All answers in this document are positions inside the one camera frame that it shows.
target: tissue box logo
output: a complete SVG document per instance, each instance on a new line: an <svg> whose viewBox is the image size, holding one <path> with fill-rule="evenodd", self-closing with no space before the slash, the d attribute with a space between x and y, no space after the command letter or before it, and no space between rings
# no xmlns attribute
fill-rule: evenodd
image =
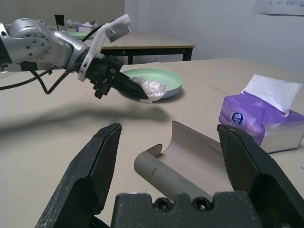
<svg viewBox="0 0 304 228"><path fill-rule="evenodd" d="M232 115L232 121L235 122L236 124L241 125L243 122L244 116L242 113L234 113Z"/></svg>

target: screw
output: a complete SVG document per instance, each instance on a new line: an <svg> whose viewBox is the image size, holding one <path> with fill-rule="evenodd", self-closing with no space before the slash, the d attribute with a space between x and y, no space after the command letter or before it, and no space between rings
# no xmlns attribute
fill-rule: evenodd
<svg viewBox="0 0 304 228"><path fill-rule="evenodd" d="M192 205L199 211L209 211L211 209L211 203L204 197L195 198Z"/></svg>
<svg viewBox="0 0 304 228"><path fill-rule="evenodd" d="M160 212L168 212L173 206L170 200L167 198L159 198L154 203L155 209Z"/></svg>

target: white plastic bag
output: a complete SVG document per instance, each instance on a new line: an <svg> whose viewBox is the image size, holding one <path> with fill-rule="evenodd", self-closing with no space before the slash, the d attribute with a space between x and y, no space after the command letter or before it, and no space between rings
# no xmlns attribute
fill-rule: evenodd
<svg viewBox="0 0 304 228"><path fill-rule="evenodd" d="M168 92L166 85L156 81L148 81L144 76L141 77L132 77L132 81L139 84L144 92L147 94L147 100L140 100L145 103L152 103L153 101L158 101Z"/></svg>

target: black cable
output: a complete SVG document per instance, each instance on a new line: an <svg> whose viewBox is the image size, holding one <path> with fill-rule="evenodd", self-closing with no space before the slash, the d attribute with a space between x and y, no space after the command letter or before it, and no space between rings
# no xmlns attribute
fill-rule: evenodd
<svg viewBox="0 0 304 228"><path fill-rule="evenodd" d="M99 29L99 28L101 28L103 25L100 25L100 26L97 26L95 29L93 29L91 32L89 32L89 34L87 34L81 41L82 42L85 42L87 39L89 39L90 38L90 36L91 35L93 35L94 33L96 33L97 32L97 30ZM1 90L6 90L6 89L13 89L13 88L16 88L16 87L19 87L19 86L22 86L22 85L26 85L26 84L28 84L28 83L30 83L30 82L33 82L33 81L35 81L35 80L39 80L39 78L40 77L42 77L43 75L45 75L45 74L47 74L47 73L49 73L49 72L51 72L54 68L56 67L56 65L53 65L50 69L48 69L48 70L45 70L44 72L42 72L41 74L37 74L36 72L36 76L35 77L33 77L33 78L31 78L31 79L29 79L29 80L26 80L26 81L24 81L24 82L19 82L19 83L16 83L16 84L12 84L12 85L6 85L6 86L2 86L2 87L0 87L0 91Z"/></svg>
<svg viewBox="0 0 304 228"><path fill-rule="evenodd" d="M91 35L93 35L94 33L97 32L97 30L99 30L103 25L97 26L95 29L93 29L92 31L89 32L89 34L87 34L81 41L85 42L87 39L90 38Z"/></svg>
<svg viewBox="0 0 304 228"><path fill-rule="evenodd" d="M55 67L56 67L56 65L53 65L50 69L45 70L45 71L43 71L42 73L40 73L39 76L42 77L43 75L48 74L48 73L51 72ZM13 88L16 88L16 87L19 87L19 86L22 86L22 85L26 85L26 84L28 84L28 83L30 83L30 82L35 81L35 80L37 80L37 78L36 78L36 77L33 77L33 78L31 78L31 79L29 79L29 80L26 80L26 81L24 81L24 82L19 82L19 83L16 83L16 84L3 86L3 87L0 87L0 91L1 91L1 90L6 90L6 89L13 89Z"/></svg>
<svg viewBox="0 0 304 228"><path fill-rule="evenodd" d="M58 79L57 81L52 85L52 87L48 90L46 85L44 84L44 82L42 81L42 79L40 78L39 74L37 74L37 72L33 69L30 69L29 70L34 76L35 78L40 82L41 86L42 86L42 89L43 91L49 95L51 94L54 89L59 85L60 82L62 82L63 79L66 78L66 76L69 74L69 72L65 71Z"/></svg>

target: tissue box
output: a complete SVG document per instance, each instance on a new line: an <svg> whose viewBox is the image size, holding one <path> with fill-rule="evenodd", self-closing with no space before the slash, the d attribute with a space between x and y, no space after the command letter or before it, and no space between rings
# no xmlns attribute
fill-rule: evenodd
<svg viewBox="0 0 304 228"><path fill-rule="evenodd" d="M219 121L249 133L266 152L296 149L304 137L303 115L290 110L286 116L247 93L225 97Z"/></svg>

